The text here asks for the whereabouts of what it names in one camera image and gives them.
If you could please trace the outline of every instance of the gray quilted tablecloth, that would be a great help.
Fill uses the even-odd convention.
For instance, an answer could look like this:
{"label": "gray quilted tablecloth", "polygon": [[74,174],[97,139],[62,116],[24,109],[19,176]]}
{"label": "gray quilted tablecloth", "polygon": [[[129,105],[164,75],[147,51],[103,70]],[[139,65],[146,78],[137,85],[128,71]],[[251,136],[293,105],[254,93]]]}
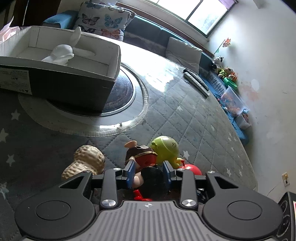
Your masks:
{"label": "gray quilted tablecloth", "polygon": [[[215,170],[255,189],[257,181],[248,156],[226,114],[213,95],[205,98],[182,77],[183,68],[120,43],[122,61],[147,88],[148,112],[140,124],[112,136],[68,135],[42,127],[22,109],[17,93],[0,90],[0,240],[19,237],[14,210],[27,197],[60,182],[75,150],[92,143],[106,157],[105,168],[124,167],[130,140],[148,144],[153,138],[174,138],[180,156],[200,168]],[[130,52],[138,58],[129,58]]]}

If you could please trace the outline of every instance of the window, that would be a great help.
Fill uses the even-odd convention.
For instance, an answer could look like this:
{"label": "window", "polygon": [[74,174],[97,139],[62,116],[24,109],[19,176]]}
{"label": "window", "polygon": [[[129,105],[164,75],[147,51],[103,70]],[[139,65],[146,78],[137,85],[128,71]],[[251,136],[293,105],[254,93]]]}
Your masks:
{"label": "window", "polygon": [[167,10],[198,30],[209,35],[213,27],[230,9],[235,0],[147,0]]}

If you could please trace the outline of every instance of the metal bolt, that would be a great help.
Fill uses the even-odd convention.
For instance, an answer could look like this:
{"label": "metal bolt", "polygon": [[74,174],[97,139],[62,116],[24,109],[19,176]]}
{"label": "metal bolt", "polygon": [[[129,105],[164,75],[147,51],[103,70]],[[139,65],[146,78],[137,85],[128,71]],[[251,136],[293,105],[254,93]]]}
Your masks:
{"label": "metal bolt", "polygon": [[182,205],[186,207],[193,207],[196,205],[196,202],[192,199],[186,199],[182,201]]}
{"label": "metal bolt", "polygon": [[112,199],[105,199],[102,201],[102,205],[105,207],[113,207],[116,205],[116,202]]}

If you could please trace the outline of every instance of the sofa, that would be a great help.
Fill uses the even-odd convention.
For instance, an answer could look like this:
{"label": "sofa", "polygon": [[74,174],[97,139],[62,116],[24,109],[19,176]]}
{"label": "sofa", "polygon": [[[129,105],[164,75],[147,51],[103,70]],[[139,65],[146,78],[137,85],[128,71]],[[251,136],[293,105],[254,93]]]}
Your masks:
{"label": "sofa", "polygon": [[[78,11],[67,10],[46,19],[42,25],[55,28],[72,29],[77,19],[77,15]],[[135,16],[125,28],[123,42],[165,57],[165,50],[170,37],[192,45],[187,40],[181,38],[170,30],[141,16]],[[226,87],[218,75],[212,71],[212,61],[212,58],[202,52],[199,63],[199,76],[208,85],[210,91],[218,98],[224,93]],[[228,115],[229,120],[237,132],[242,144],[246,145],[249,142],[247,135],[238,127],[232,116],[229,113],[226,114]]]}

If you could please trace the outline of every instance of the green alien toy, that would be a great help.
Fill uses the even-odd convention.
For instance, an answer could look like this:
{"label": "green alien toy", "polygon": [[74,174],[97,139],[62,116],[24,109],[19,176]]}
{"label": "green alien toy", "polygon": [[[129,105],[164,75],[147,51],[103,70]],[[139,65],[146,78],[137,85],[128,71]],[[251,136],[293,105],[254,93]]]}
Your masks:
{"label": "green alien toy", "polygon": [[178,158],[179,148],[173,138],[157,137],[151,142],[150,147],[157,153],[156,164],[162,165],[164,161],[169,161],[174,169],[180,167],[182,158]]}

